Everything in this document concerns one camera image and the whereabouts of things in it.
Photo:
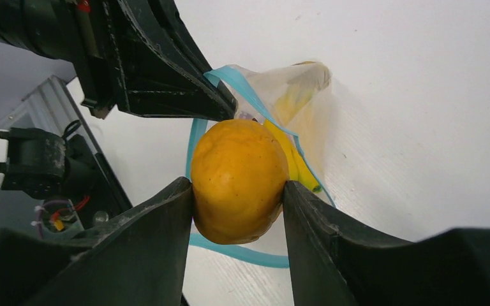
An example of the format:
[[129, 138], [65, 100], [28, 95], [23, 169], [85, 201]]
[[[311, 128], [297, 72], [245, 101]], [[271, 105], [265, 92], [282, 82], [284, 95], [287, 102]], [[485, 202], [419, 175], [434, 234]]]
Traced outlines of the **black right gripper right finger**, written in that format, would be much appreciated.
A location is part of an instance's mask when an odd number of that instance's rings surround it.
[[409, 242], [294, 181], [285, 185], [283, 217], [296, 305], [490, 305], [490, 229]]

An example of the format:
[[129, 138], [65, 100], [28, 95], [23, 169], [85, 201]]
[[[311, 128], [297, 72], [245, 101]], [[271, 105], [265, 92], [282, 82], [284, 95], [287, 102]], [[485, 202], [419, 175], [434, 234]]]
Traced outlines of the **orange toy citrus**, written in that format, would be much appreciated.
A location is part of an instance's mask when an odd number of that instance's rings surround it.
[[204, 134], [191, 158], [193, 220], [209, 241], [247, 244], [268, 232], [281, 213], [290, 179], [283, 149], [253, 120], [224, 120]]

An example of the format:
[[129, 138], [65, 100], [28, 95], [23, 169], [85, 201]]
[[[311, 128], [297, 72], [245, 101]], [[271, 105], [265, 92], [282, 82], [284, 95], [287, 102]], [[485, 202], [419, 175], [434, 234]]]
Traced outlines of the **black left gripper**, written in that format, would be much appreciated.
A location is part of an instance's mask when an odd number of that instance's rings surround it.
[[73, 64], [83, 105], [104, 119], [115, 103], [104, 1], [0, 1], [0, 43]]

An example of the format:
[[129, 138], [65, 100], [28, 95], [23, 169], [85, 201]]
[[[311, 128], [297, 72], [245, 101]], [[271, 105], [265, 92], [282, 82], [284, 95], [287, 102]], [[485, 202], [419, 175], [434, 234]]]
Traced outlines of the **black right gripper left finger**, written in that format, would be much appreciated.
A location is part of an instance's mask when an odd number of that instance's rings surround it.
[[70, 240], [0, 228], [0, 305], [181, 305], [192, 203], [180, 177]]

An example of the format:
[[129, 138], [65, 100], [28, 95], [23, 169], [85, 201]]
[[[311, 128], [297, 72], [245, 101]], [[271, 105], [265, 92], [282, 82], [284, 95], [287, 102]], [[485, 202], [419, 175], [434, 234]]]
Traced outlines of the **yellow toy banana bunch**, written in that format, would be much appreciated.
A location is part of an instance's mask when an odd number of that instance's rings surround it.
[[[289, 85], [286, 92], [274, 104], [273, 110], [276, 112], [274, 117], [278, 120], [278, 123], [282, 126], [287, 126], [302, 108], [310, 102], [315, 92], [316, 89], [311, 87]], [[267, 119], [265, 119], [263, 125], [277, 139], [285, 153], [290, 180], [300, 182], [314, 193], [322, 191], [322, 187], [306, 166], [290, 137]]]

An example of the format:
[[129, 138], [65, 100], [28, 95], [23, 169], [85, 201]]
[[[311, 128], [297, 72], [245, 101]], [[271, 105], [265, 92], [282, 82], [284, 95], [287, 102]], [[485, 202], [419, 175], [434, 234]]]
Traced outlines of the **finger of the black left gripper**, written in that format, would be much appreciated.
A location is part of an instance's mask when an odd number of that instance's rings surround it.
[[174, 1], [110, 1], [120, 111], [145, 118], [231, 119], [237, 101], [191, 37]]

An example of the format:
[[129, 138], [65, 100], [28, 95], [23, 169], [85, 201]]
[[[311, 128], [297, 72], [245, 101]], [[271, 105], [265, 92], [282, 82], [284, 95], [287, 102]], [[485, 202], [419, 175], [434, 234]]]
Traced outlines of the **clear zip top bag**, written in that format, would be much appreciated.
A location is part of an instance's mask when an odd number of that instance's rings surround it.
[[[314, 178], [322, 187], [317, 194], [334, 205], [325, 179], [328, 158], [325, 147], [333, 123], [335, 98], [331, 88], [331, 72], [320, 62], [301, 62], [263, 73], [247, 70], [237, 65], [227, 65], [205, 73], [213, 85], [227, 85], [237, 99], [236, 118], [265, 119], [285, 132], [295, 144], [300, 156]], [[282, 126], [274, 117], [275, 102], [289, 85], [316, 89], [310, 102], [287, 125]]]

